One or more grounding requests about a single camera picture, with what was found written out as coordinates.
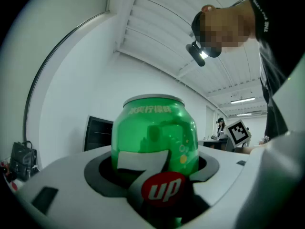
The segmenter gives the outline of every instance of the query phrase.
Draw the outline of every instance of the red 7up circle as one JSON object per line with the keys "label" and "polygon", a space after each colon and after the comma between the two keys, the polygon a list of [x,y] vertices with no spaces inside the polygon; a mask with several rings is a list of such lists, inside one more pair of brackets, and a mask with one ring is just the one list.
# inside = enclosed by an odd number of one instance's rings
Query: red 7up circle
{"label": "red 7up circle", "polygon": [[174,205],[181,197],[185,177],[179,172],[167,171],[147,179],[142,186],[144,200],[155,207]]}

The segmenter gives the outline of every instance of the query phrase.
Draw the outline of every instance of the fluorescent light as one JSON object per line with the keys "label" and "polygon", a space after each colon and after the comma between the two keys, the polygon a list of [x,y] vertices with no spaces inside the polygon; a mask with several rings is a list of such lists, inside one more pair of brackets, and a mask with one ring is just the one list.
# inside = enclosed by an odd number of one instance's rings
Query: fluorescent light
{"label": "fluorescent light", "polygon": [[237,114],[237,116],[242,116],[242,115],[252,115],[252,113],[248,113],[248,114]]}
{"label": "fluorescent light", "polygon": [[250,98],[245,98],[245,99],[241,99],[241,100],[231,101],[231,103],[236,104],[236,103],[251,101],[251,100],[254,100],[254,99],[255,99],[255,97],[250,97]]}
{"label": "fluorescent light", "polygon": [[201,52],[201,53],[200,53],[200,56],[201,56],[203,59],[205,59],[205,58],[208,57],[208,55],[206,55],[204,52]]}

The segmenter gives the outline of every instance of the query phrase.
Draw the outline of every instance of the can lid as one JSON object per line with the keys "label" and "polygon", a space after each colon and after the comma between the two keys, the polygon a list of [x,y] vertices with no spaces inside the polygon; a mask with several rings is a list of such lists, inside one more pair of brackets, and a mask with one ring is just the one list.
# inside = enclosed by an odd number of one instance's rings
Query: can lid
{"label": "can lid", "polygon": [[139,100],[139,99],[144,99],[144,98],[167,98],[167,99],[173,99],[173,100],[176,100],[176,101],[182,103],[185,106],[183,100],[178,98],[178,97],[174,97],[174,96],[166,95],[166,94],[144,94],[144,95],[138,95],[138,96],[132,97],[130,99],[127,99],[124,102],[123,107],[126,104],[128,104],[129,102],[131,102],[131,101]]}

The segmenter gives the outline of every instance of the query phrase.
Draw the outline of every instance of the black t-shirt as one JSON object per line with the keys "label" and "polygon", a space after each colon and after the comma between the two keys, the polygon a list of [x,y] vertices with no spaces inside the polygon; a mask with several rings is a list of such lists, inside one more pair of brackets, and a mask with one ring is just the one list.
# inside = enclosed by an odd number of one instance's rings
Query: black t-shirt
{"label": "black t-shirt", "polygon": [[263,89],[267,88],[270,97],[265,134],[273,133],[272,137],[287,131],[272,96],[291,74],[305,51],[301,1],[250,0],[255,14],[255,35],[266,75]]}

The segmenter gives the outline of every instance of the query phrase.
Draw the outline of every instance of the black bag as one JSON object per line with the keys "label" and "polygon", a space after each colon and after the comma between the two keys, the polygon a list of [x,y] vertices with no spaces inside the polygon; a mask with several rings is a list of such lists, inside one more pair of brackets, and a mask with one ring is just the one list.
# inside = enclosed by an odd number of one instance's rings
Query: black bag
{"label": "black bag", "polygon": [[17,178],[26,181],[37,173],[36,166],[37,150],[33,149],[32,143],[14,143],[10,156],[10,172],[15,173]]}

